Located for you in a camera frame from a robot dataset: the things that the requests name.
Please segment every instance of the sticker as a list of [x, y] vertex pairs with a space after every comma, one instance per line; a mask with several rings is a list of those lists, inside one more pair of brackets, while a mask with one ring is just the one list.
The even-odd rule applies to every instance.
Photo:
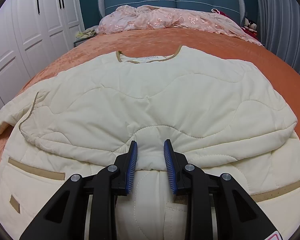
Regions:
[[265, 240], [282, 240], [282, 238], [281, 238], [279, 232], [275, 231], [269, 237], [267, 237]]

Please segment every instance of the stuffed toy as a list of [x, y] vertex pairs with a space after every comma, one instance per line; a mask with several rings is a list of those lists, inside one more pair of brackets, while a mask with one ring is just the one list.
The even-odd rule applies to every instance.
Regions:
[[257, 25], [254, 21], [248, 20], [247, 18], [244, 19], [244, 28], [251, 32], [257, 32]]

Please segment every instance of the lace bedding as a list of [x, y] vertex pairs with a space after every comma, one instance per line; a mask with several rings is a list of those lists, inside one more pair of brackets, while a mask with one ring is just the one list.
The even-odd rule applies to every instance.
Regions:
[[244, 41], [262, 44], [246, 34], [233, 20], [217, 13], [160, 8], [143, 5], [138, 8], [120, 6], [105, 16], [99, 24], [99, 34], [119, 33], [130, 30], [187, 28], [224, 34]]

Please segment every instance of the bed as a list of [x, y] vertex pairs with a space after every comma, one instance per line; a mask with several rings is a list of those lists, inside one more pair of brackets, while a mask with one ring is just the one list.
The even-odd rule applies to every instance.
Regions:
[[[252, 62], [271, 82], [274, 89], [284, 97], [297, 116], [298, 124], [295, 131], [300, 138], [300, 76], [262, 46], [235, 37], [199, 30], [167, 28], [98, 35], [53, 62], [30, 80], [20, 93], [41, 80], [53, 77], [101, 54], [120, 50], [129, 57], [166, 56], [173, 54], [180, 44], [223, 59]], [[0, 136], [0, 160], [11, 131], [12, 127], [8, 127]]]

